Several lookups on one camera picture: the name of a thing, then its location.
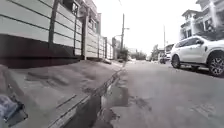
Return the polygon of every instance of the street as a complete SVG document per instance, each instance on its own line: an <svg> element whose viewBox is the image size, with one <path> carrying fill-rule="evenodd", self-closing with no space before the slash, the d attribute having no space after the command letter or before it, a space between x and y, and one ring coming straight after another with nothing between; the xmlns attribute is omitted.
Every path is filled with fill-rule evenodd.
<svg viewBox="0 0 224 128"><path fill-rule="evenodd" d="M223 92L224 79L207 71L129 62L94 128L223 128Z"/></svg>

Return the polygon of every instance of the concrete sidewalk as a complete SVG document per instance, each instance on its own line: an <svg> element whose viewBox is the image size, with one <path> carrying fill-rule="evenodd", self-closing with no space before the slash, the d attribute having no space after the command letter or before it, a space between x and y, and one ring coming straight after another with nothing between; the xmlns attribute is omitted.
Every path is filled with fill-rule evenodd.
<svg viewBox="0 0 224 128"><path fill-rule="evenodd" d="M11 93L25 105L28 118L14 128L60 128L105 82L112 82L110 78L121 67L92 61L33 69L2 67L0 82L4 86L0 92L10 95L7 91L10 85Z"/></svg>

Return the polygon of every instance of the white car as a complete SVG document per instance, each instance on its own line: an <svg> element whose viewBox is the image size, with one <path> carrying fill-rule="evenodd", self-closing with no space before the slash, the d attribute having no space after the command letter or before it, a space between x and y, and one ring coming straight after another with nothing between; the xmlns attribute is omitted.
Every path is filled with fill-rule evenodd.
<svg viewBox="0 0 224 128"><path fill-rule="evenodd" d="M193 69L207 67L211 75L224 75L224 40L192 36L176 44L171 51L174 68L191 65Z"/></svg>
<svg viewBox="0 0 224 128"><path fill-rule="evenodd" d="M174 44L170 44L168 46L166 46L166 60L170 61L171 59L171 50L173 48Z"/></svg>

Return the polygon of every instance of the wheel rim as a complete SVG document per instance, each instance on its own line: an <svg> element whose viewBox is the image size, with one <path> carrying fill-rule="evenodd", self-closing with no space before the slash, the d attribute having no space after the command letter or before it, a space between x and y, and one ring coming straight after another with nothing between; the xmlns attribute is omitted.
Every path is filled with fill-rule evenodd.
<svg viewBox="0 0 224 128"><path fill-rule="evenodd" d="M213 74L221 75L224 72L224 60L222 58L212 59L210 68Z"/></svg>
<svg viewBox="0 0 224 128"><path fill-rule="evenodd" d="M177 57L175 57L174 59L173 59L173 65L174 65L174 67L177 67L178 66L178 58Z"/></svg>

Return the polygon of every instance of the car tire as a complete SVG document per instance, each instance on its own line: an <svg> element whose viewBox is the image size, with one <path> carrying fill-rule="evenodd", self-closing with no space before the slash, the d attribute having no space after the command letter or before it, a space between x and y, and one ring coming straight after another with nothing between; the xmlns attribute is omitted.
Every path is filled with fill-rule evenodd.
<svg viewBox="0 0 224 128"><path fill-rule="evenodd" d="M173 68L180 68L180 59L178 57L178 55L174 55L171 61L171 65L173 66Z"/></svg>
<svg viewBox="0 0 224 128"><path fill-rule="evenodd" d="M193 71L197 71L198 68L199 68L199 66L191 66L191 69L192 69Z"/></svg>
<svg viewBox="0 0 224 128"><path fill-rule="evenodd" d="M224 55L214 55L209 59L208 68L211 75L221 77L224 75Z"/></svg>

